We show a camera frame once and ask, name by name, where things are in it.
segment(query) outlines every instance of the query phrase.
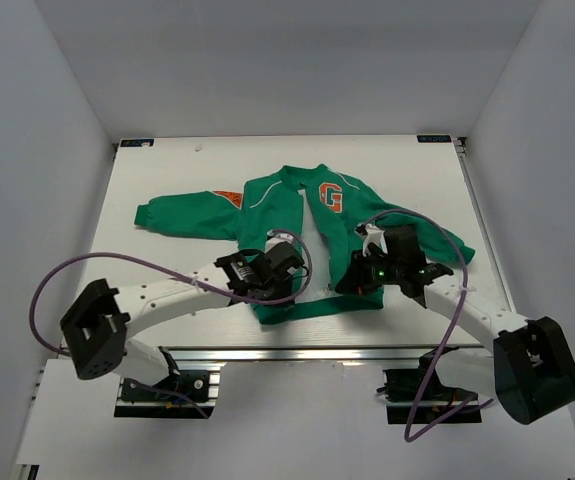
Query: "jacket sleeve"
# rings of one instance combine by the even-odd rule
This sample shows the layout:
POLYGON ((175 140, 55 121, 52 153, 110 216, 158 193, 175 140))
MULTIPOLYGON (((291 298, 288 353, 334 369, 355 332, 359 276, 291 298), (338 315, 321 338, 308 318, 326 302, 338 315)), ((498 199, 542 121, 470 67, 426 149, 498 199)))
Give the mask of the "jacket sleeve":
MULTIPOLYGON (((357 185, 359 185, 360 207, 358 208, 357 222, 364 222, 365 220, 373 217, 383 210, 388 210, 391 208, 404 208, 398 205, 394 205, 384 201, 374 192, 370 187, 365 185, 358 179, 355 179, 357 185)), ((418 240, 422 250, 427 254, 429 258, 437 262, 445 263, 455 263, 458 262, 458 257, 456 252, 443 234, 436 229, 432 224, 418 217, 413 217, 411 215, 404 215, 398 213, 392 213, 382 217, 377 220, 376 223, 380 227, 396 227, 400 225, 411 225, 414 227, 416 234, 418 235, 418 240)), ((459 237, 447 230, 450 238, 454 241, 458 249, 463 255, 466 263, 471 262, 476 251, 473 248, 465 245, 459 237)))
POLYGON ((242 193, 199 192, 153 198, 140 205, 134 223, 177 237, 235 240, 242 193))

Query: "gray wall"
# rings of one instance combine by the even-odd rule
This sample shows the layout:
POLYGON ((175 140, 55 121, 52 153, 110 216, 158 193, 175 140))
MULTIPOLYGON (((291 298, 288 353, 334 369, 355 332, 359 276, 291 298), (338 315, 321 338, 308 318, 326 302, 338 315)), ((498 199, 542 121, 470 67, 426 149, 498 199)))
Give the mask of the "gray wall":
POLYGON ((37 0, 112 140, 467 134, 539 0, 37 0))
MULTIPOLYGON (((30 0, 0 0, 0 479, 8 477, 46 353, 27 309, 51 266, 87 248, 111 168, 109 141, 30 0)), ((50 288, 56 340, 76 272, 50 288)))
POLYGON ((468 146, 518 308, 575 355, 575 2, 543 2, 468 146))

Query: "white table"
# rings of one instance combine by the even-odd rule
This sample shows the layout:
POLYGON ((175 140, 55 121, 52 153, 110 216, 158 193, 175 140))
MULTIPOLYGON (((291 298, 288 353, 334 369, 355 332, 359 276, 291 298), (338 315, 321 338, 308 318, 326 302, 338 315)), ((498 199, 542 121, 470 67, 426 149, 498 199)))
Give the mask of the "white table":
MULTIPOLYGON (((282 165, 319 163, 360 178, 386 200, 422 212, 461 236, 477 250, 472 285, 493 300, 507 301, 454 146, 418 144, 415 137, 156 139, 152 147, 120 148, 93 250, 192 271, 235 251, 235 243, 137 229, 133 219, 139 204, 166 194, 241 191, 246 180, 282 165)), ((111 285, 129 285, 159 276, 115 260, 94 260, 80 287, 103 277, 111 285)), ((350 360, 335 370, 331 362, 228 364, 218 376, 220 394, 207 422, 114 418, 117 376, 81 382, 68 360, 52 360, 18 462, 40 464, 38 480, 575 476, 575 432, 566 408, 523 427, 496 405, 483 412, 482 425, 443 425, 418 443, 405 444, 402 426, 386 425, 385 408, 373 395, 383 380, 380 365, 385 362, 378 355, 408 357, 402 361, 415 365, 412 357, 426 348, 396 347, 437 344, 447 321, 393 287, 385 298, 382 311, 271 328, 261 328, 249 308, 238 305, 140 334, 155 345, 185 347, 175 352, 182 361, 329 360, 336 355, 350 360), (394 348, 372 348, 383 346, 394 348)), ((451 343, 475 346, 459 330, 451 343)))
MULTIPOLYGON (((202 190, 242 192, 245 181, 283 165, 330 168, 363 180, 385 200, 428 215, 476 249, 471 285, 500 303, 461 167, 451 143, 420 144, 414 136, 236 137, 155 139, 151 147, 119 148, 92 251, 116 251, 190 272, 237 249, 235 242, 172 238, 134 226, 136 207, 160 195, 202 190)), ((160 274, 126 262, 92 260, 81 285, 97 278, 131 285, 160 274)), ((380 347, 439 343, 447 321, 388 287, 385 308, 261 327, 250 307, 199 312, 137 336, 168 347, 380 347)), ((474 344, 456 330, 452 344, 474 344)))

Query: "orange patch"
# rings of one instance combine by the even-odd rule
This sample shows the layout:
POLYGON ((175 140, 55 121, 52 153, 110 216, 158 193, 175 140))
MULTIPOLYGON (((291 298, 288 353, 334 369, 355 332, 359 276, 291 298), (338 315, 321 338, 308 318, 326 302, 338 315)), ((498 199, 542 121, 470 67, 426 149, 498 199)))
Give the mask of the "orange patch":
POLYGON ((218 195, 219 197, 225 197, 236 208, 240 208, 243 204, 243 194, 242 193, 225 192, 223 190, 215 190, 213 193, 218 195))
POLYGON ((332 212, 341 213, 343 211, 343 189, 335 183, 325 182, 318 188, 320 201, 327 205, 332 212))

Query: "green jacket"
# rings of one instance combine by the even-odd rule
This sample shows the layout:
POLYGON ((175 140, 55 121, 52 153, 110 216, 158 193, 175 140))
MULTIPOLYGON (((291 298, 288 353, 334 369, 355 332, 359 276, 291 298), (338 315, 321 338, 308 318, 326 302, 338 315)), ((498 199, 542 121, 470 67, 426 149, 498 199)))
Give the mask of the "green jacket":
MULTIPOLYGON (((366 296, 337 295, 332 290, 345 274, 351 252, 362 248, 362 240, 354 233, 356 225, 382 210, 399 207, 385 202, 357 178, 325 165, 313 169, 285 166, 272 175, 248 181, 242 194, 210 191, 154 198, 138 207, 135 223, 164 235, 238 240, 240 249, 264 250, 269 230, 285 228, 302 233, 303 196, 326 241, 327 283, 331 288, 325 289, 318 300, 290 307, 254 305, 260 323, 383 308, 382 289, 366 296)), ((424 220, 393 214, 379 220, 378 225, 413 225, 429 258, 445 263, 457 261, 447 240, 424 220)), ((453 234, 452 239, 469 263, 474 250, 453 234)), ((294 282, 294 291, 298 286, 299 282, 294 282)))

